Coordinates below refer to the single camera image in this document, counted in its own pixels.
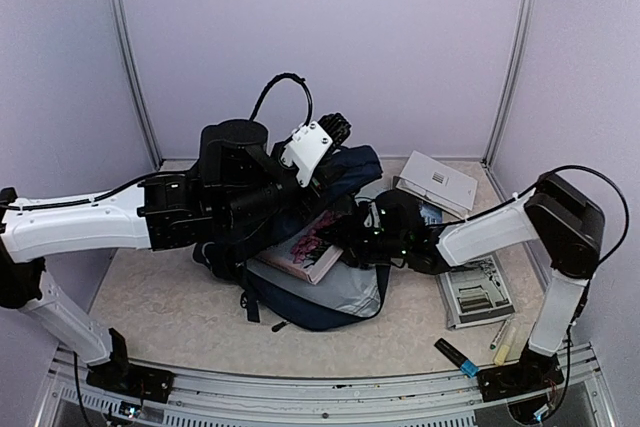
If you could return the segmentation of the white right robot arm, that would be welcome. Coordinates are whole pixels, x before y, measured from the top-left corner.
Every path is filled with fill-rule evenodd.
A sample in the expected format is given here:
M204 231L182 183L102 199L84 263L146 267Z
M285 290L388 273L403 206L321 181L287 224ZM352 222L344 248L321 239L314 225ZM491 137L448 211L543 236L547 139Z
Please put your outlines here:
M579 172L606 183L618 196L623 227L613 246L602 246L605 213L567 178ZM387 191L344 223L339 235L358 265L394 258L419 273L440 275L520 244L534 244L547 262L540 311L516 361L479 370L484 401L539 392L567 384L570 367L559 352L570 339L589 297L592 281L623 244L630 209L620 187L604 173L565 164L542 173L530 186L501 204L465 220L425 224L416 207Z

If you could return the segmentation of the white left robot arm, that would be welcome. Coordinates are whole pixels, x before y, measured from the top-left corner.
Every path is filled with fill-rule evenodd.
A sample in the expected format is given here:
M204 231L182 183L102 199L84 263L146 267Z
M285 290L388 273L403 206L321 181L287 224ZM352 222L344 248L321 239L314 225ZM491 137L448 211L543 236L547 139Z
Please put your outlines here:
M219 241L246 252L287 209L312 209L326 190L330 156L349 122L328 114L267 147L264 125L233 119L202 130L184 171L141 176L110 191L57 199L1 192L1 305L37 320L86 364L100 389L143 401L168 400L170 371L131 362L125 338L91 318L47 271L52 254L97 249L172 250Z

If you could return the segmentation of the white barcode booklet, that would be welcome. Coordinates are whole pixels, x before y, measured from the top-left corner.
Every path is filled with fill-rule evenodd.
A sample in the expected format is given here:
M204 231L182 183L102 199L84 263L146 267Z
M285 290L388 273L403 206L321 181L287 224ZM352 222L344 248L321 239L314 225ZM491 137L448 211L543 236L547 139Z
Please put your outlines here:
M463 219L473 209L478 181L413 151L393 186Z

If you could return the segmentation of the navy blue student backpack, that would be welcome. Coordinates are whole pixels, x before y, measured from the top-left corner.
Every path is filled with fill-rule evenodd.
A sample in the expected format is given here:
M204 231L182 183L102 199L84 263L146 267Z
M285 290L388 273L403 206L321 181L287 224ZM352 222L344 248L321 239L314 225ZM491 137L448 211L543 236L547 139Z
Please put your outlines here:
M360 269L343 261L312 284L277 269L258 254L274 247L278 253L311 238L312 229L333 214L349 213L355 194L382 178L382 166L370 146L341 147L328 161L334 179L320 196L297 200L257 227L248 236L230 237L195 245L193 260L220 281L243 289L240 305L247 320L260 321L264 306L283 319L313 332L371 319L380 312L388 287L388 266Z

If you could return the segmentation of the pink Designer Fate book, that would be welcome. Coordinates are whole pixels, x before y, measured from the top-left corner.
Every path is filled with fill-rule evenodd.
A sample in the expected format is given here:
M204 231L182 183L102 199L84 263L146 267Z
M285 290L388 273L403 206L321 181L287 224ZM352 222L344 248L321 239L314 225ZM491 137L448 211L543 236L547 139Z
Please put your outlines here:
M340 259L343 250L318 236L318 232L341 217L335 211L325 211L310 225L287 241L274 245L257 255L271 267L317 285Z

